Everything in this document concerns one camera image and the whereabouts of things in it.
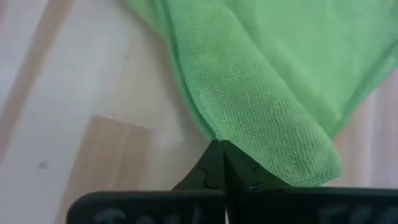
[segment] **wooden surface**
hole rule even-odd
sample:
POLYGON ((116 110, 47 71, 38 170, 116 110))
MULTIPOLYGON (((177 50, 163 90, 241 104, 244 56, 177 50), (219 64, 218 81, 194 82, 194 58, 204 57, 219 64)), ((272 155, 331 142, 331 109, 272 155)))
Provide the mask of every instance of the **wooden surface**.
MULTIPOLYGON (((115 0, 0 0, 0 223, 101 189, 170 189, 208 145, 164 43, 115 0)), ((335 139, 337 186, 398 187, 398 73, 335 139)))

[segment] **green microfiber cloth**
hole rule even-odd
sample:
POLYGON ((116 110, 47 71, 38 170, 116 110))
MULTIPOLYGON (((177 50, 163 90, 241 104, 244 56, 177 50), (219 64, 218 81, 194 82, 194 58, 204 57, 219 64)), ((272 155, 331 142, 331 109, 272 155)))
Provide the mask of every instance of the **green microfiber cloth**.
POLYGON ((398 0, 127 3, 166 41, 206 137, 296 186, 340 174, 330 139, 398 62, 398 0))

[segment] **towel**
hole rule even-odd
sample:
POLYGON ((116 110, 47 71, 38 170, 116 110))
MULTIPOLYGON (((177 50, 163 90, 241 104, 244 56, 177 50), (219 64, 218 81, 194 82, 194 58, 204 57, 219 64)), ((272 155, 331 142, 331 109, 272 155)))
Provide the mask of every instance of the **towel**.
POLYGON ((127 0, 208 139, 288 184, 341 173, 331 138, 398 64, 398 0, 127 0))

